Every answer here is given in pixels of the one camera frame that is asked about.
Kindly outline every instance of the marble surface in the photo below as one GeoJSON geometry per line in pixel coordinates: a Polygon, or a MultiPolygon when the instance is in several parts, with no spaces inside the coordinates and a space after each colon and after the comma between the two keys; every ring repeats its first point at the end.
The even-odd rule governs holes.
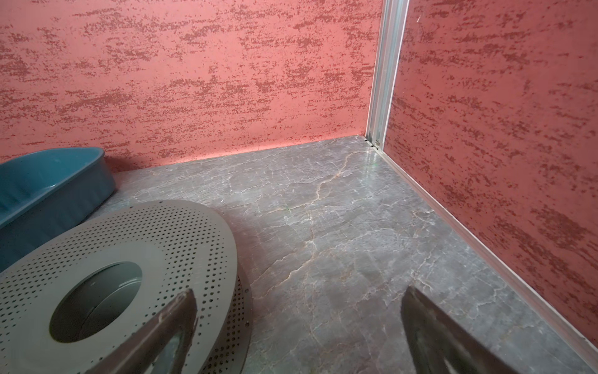
{"type": "Polygon", "coordinates": [[[115,178],[94,216],[183,199],[227,220],[254,295],[245,373],[414,373],[409,284],[521,373],[592,373],[363,137],[115,178]]]}

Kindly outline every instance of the red patterned wallpaper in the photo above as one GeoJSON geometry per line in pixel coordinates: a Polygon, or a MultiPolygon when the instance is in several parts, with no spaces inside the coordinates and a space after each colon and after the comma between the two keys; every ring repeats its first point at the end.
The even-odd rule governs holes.
{"type": "Polygon", "coordinates": [[[382,0],[4,0],[0,161],[115,171],[363,133],[382,0]]]}
{"type": "Polygon", "coordinates": [[[411,0],[385,152],[598,343],[598,3],[411,0]]]}

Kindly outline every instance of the blue plastic container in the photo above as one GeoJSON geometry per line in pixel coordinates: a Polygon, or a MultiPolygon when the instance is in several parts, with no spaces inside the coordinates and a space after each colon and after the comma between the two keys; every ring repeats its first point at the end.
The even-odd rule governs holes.
{"type": "Polygon", "coordinates": [[[0,164],[0,271],[82,222],[115,183],[101,148],[57,148],[0,164]]]}

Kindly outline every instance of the gray plastic spool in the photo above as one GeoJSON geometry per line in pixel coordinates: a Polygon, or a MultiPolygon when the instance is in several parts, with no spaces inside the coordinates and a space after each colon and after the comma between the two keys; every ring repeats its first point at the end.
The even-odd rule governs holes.
{"type": "Polygon", "coordinates": [[[83,373],[187,287],[198,322],[183,373],[240,373],[251,292],[222,217],[164,200],[90,220],[0,275],[0,372],[83,373]]]}

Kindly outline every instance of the white baseboard trim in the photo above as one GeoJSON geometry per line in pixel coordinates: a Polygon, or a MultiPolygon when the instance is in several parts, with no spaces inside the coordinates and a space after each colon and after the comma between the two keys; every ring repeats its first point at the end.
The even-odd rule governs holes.
{"type": "Polygon", "coordinates": [[[598,349],[386,153],[380,150],[377,152],[598,373],[598,349]]]}

